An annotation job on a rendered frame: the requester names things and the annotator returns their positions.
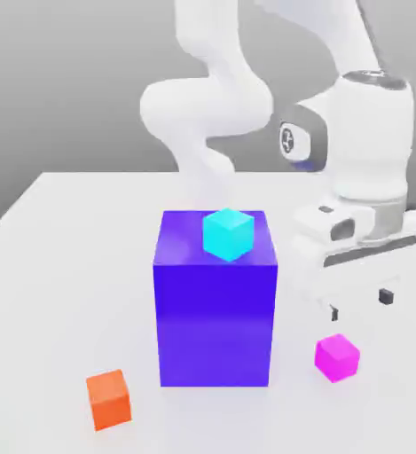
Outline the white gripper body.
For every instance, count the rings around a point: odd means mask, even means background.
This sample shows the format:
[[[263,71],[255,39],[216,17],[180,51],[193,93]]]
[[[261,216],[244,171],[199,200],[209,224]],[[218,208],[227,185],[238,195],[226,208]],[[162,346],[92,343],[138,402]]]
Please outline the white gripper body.
[[[402,230],[385,239],[324,242],[306,232],[298,235],[298,293],[308,301],[415,275],[416,204],[406,207]]]

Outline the small magenta cube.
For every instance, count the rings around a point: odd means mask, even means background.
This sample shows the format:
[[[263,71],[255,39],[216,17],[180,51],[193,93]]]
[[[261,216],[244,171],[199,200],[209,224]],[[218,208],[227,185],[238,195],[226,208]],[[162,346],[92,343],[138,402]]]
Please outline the small magenta cube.
[[[356,375],[359,361],[360,350],[340,333],[316,344],[314,364],[332,383]]]

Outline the small cyan cube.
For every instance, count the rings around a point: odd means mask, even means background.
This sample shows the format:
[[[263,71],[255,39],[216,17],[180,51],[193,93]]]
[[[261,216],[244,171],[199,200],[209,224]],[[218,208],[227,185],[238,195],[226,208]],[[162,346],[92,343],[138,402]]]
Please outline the small cyan cube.
[[[255,218],[224,208],[202,220],[203,250],[227,262],[250,252],[255,243]]]

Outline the small orange cube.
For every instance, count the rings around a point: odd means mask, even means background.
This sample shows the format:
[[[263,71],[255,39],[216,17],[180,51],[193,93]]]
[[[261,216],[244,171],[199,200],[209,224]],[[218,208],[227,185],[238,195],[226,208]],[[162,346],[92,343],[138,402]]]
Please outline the small orange cube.
[[[91,376],[86,385],[96,431],[132,420],[130,392],[122,370]]]

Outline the large purple box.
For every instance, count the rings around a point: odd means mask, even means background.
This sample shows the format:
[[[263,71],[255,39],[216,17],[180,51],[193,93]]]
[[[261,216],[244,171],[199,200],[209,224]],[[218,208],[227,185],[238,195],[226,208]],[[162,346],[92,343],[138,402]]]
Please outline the large purple box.
[[[264,212],[252,251],[226,262],[204,251],[205,211],[166,211],[153,260],[164,387],[269,383],[278,261]]]

